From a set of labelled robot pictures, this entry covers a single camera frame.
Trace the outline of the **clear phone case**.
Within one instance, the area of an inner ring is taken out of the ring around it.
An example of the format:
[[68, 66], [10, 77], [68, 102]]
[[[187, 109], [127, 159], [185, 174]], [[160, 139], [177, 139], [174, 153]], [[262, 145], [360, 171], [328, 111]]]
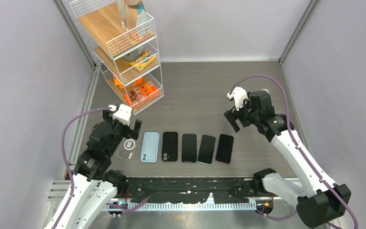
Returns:
[[115, 151], [116, 156], [124, 160], [130, 160], [137, 149], [137, 143], [138, 140], [136, 139], [124, 138]]

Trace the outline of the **light blue phone case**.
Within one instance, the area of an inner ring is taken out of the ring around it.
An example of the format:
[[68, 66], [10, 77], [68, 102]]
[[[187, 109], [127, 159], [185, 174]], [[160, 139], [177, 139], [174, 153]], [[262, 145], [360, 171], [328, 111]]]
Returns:
[[157, 161], [160, 134], [157, 132], [145, 132], [142, 142], [141, 161], [155, 163]]

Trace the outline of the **black phone case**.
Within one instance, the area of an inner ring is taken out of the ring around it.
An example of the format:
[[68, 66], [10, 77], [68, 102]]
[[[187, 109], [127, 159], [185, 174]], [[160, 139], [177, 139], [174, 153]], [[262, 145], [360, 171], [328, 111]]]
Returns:
[[162, 142], [162, 161], [176, 162], [178, 159], [178, 133], [164, 132]]

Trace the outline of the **purple phone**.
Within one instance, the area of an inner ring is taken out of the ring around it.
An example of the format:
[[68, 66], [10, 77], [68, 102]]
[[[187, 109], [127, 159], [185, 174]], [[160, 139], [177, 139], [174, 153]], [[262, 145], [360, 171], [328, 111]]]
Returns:
[[230, 164], [232, 158], [234, 137], [220, 134], [215, 160], [220, 163]]

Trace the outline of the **black phone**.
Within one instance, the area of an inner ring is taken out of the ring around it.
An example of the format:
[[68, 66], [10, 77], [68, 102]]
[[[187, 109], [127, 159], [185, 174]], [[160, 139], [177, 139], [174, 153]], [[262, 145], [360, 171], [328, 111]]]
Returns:
[[210, 165], [213, 161], [216, 137], [202, 135], [197, 161]]

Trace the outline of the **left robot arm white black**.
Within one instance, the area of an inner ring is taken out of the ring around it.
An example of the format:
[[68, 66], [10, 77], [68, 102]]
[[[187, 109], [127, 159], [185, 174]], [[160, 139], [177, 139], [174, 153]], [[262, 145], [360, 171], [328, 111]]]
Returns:
[[101, 111], [103, 121], [92, 128], [87, 148], [69, 171], [70, 186], [47, 229], [87, 229], [113, 197], [126, 194], [126, 176], [108, 167], [124, 139], [138, 139], [142, 122], [137, 119], [131, 128], [132, 112], [124, 105]]

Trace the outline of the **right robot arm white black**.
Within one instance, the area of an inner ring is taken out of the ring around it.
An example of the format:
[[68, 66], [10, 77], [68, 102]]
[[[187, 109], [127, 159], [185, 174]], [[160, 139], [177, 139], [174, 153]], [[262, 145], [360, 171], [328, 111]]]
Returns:
[[254, 173], [252, 187], [256, 194], [272, 193], [296, 209], [301, 221], [313, 229], [342, 217], [346, 212], [351, 191], [347, 185], [338, 185], [314, 160], [301, 142], [294, 125], [285, 114], [276, 114], [267, 90], [247, 92], [236, 87], [227, 94], [235, 103], [224, 113], [235, 132], [255, 125], [284, 156], [299, 179], [300, 184], [280, 176], [271, 168]]

